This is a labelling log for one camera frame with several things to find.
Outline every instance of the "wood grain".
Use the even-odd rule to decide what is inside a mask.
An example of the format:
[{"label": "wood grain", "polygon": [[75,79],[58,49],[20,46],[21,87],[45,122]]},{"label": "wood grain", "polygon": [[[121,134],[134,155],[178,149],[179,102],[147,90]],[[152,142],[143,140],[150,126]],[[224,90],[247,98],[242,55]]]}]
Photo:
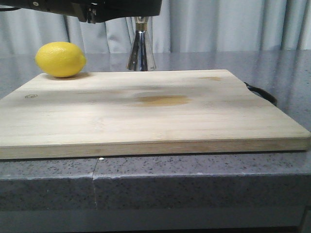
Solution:
[{"label": "wood grain", "polygon": [[0,100],[0,159],[307,150],[227,70],[40,74]]}]

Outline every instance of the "yellow lemon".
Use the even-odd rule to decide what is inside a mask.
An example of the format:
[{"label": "yellow lemon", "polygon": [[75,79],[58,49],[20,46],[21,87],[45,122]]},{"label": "yellow lemon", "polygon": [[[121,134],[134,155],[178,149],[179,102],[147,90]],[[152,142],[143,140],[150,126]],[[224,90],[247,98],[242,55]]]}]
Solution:
[{"label": "yellow lemon", "polygon": [[86,58],[73,43],[52,42],[38,50],[35,62],[44,72],[65,78],[79,73],[86,64]]}]

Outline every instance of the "curtain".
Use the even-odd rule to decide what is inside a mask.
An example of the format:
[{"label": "curtain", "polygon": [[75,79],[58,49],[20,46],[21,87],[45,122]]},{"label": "curtain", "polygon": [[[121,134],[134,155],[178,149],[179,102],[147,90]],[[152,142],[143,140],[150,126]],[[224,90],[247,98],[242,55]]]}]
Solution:
[{"label": "curtain", "polygon": [[[75,17],[21,9],[0,12],[0,54],[35,54],[69,41],[86,53],[127,53],[130,17],[81,23]],[[155,53],[311,49],[311,0],[163,0],[148,23]]]}]

